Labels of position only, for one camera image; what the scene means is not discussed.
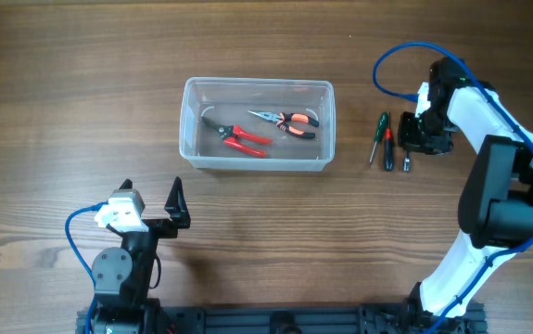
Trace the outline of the small silver wrench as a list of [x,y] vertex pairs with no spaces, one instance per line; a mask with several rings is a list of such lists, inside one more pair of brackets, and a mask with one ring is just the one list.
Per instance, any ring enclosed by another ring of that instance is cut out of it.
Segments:
[[411,169],[411,152],[406,150],[403,160],[403,171],[408,173]]

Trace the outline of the red black screwdriver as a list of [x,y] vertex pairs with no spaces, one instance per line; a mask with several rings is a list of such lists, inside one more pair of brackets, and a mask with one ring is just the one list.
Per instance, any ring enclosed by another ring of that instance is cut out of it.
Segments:
[[394,169],[394,154],[393,154],[393,134],[390,124],[390,114],[386,112],[385,116],[386,127],[384,134],[384,155],[383,164],[386,172],[391,172]]

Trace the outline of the green handled screwdriver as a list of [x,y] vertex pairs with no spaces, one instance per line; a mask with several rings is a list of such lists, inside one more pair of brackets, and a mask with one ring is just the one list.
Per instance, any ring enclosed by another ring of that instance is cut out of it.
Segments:
[[378,143],[381,142],[382,139],[383,139],[383,136],[384,136],[385,131],[387,129],[388,120],[389,120],[389,113],[388,112],[382,112],[380,117],[379,117],[379,119],[378,119],[377,126],[376,126],[376,129],[375,129],[374,143],[373,143],[373,148],[372,148],[372,152],[371,152],[370,159],[369,159],[369,163],[370,164],[372,164],[373,161],[374,161],[374,155],[376,153],[376,147],[377,147]]

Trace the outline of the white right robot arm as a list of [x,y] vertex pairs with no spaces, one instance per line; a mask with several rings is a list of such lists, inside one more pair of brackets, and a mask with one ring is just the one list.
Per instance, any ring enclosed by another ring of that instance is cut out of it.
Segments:
[[533,134],[503,109],[494,87],[473,82],[459,59],[443,58],[400,117],[399,145],[441,155],[461,131],[476,160],[458,204],[459,232],[438,268],[417,283],[396,316],[404,333],[485,330],[474,295],[533,240]]

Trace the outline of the clear plastic container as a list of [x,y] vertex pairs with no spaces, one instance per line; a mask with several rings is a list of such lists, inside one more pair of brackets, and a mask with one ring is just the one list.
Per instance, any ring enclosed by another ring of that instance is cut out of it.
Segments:
[[[255,158],[226,146],[201,117],[271,138],[242,140]],[[184,86],[179,149],[197,169],[320,172],[335,156],[336,105],[327,81],[192,77]]]

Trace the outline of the red handled cutters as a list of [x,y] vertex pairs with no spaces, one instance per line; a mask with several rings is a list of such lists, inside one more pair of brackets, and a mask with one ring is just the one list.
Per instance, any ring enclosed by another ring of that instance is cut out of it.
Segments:
[[247,146],[242,143],[242,140],[247,140],[260,145],[270,145],[272,143],[271,138],[251,134],[238,124],[223,125],[204,116],[201,117],[201,120],[205,126],[217,132],[222,142],[229,148],[234,148],[237,151],[255,158],[263,159],[267,157],[267,152],[265,150]]

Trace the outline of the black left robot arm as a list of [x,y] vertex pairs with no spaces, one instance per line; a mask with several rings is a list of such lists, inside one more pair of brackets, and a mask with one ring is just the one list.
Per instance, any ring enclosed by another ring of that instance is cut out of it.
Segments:
[[92,264],[94,300],[84,333],[175,333],[174,322],[148,292],[159,283],[159,240],[177,238],[190,227],[182,180],[174,179],[164,205],[167,218],[144,219],[146,205],[133,182],[125,180],[95,215],[99,226],[121,238],[119,247],[102,250]]

